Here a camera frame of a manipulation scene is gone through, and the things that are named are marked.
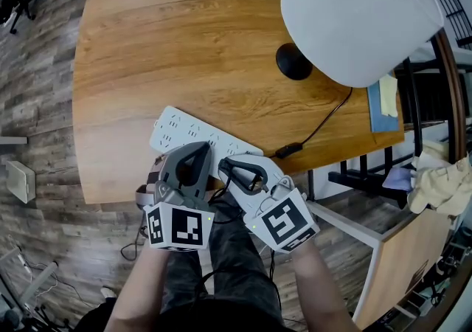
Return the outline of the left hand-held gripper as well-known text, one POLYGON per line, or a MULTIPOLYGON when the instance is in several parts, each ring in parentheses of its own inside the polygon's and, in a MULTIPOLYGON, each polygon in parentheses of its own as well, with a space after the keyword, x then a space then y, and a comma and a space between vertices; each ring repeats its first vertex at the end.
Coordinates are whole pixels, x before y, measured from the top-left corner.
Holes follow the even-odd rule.
POLYGON ((199 198, 206 191, 211 163, 208 142, 188 143, 167 154, 160 181, 138 188, 136 204, 144 211, 152 248, 176 252, 207 248, 215 214, 199 198))

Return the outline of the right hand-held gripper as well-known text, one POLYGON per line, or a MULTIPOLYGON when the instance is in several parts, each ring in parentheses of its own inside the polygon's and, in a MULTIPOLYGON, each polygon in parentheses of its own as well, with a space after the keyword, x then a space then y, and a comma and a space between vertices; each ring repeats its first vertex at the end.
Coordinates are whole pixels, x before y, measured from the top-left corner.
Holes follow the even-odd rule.
POLYGON ((303 194, 266 156, 238 154, 220 160, 220 179, 246 212, 244 224, 276 252, 290 253, 313 238, 320 228, 303 194), (261 188, 251 189, 254 180, 261 188), (273 187, 268 195, 268 188, 273 187))

